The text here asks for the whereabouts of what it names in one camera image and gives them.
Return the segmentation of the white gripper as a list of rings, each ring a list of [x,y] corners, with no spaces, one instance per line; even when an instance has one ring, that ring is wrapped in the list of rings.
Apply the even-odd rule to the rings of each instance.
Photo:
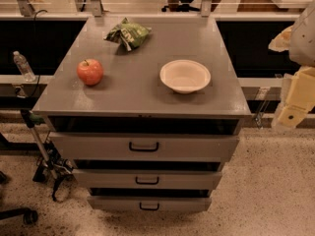
[[[315,106],[315,68],[301,66],[291,77],[290,87],[272,121],[277,131],[290,131],[296,128]]]

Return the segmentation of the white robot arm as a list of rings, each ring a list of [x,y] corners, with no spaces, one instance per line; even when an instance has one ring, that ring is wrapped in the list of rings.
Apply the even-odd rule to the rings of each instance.
[[[294,24],[271,40],[268,48],[288,51],[289,59],[300,66],[293,76],[285,75],[272,127],[294,129],[315,106],[315,1]]]

